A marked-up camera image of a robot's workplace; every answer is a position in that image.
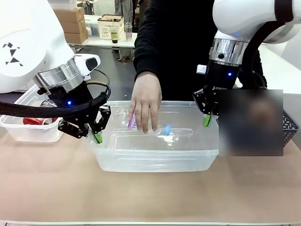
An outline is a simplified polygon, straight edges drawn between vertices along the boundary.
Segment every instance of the black sweater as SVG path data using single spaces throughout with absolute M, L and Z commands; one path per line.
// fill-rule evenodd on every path
M 212 17 L 214 0 L 151 0 L 135 42 L 137 75 L 157 75 L 164 100 L 192 100 L 204 86 L 197 65 L 207 65 L 217 28 Z M 263 76 L 259 51 L 253 70 Z

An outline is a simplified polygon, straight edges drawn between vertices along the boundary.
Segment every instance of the beige table surface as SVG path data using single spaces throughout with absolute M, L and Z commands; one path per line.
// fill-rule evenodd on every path
M 301 152 L 217 157 L 191 173 L 102 171 L 85 139 L 15 142 L 0 129 L 0 219 L 22 222 L 301 222 Z

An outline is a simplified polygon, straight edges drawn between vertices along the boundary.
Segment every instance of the person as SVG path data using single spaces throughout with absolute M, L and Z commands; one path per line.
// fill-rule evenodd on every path
M 152 129 L 158 128 L 162 99 L 191 101 L 192 93 L 203 88 L 205 77 L 196 70 L 197 65 L 207 65 L 217 32 L 213 4 L 214 0 L 181 4 L 152 0 L 145 11 L 135 41 L 136 77 L 129 113 L 130 118 L 135 113 L 137 127 L 144 133 L 148 132 L 149 114 Z M 259 51 L 254 56 L 253 71 L 266 83 Z
M 124 17 L 124 25 L 127 22 L 132 23 L 133 20 L 133 1 L 132 0 L 115 0 L 115 15 Z M 124 61 L 130 56 L 130 50 L 122 49 L 120 51 L 113 51 L 114 53 L 119 52 L 118 61 Z

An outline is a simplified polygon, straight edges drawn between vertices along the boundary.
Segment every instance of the blurred patch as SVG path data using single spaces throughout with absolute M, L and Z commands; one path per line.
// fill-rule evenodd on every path
M 219 93 L 219 155 L 283 156 L 283 91 Z

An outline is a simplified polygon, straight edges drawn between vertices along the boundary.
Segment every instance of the blue bottle cap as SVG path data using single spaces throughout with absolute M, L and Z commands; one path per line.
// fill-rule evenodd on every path
M 164 136 L 169 136 L 171 130 L 171 125 L 166 125 L 165 129 L 163 130 L 163 135 Z

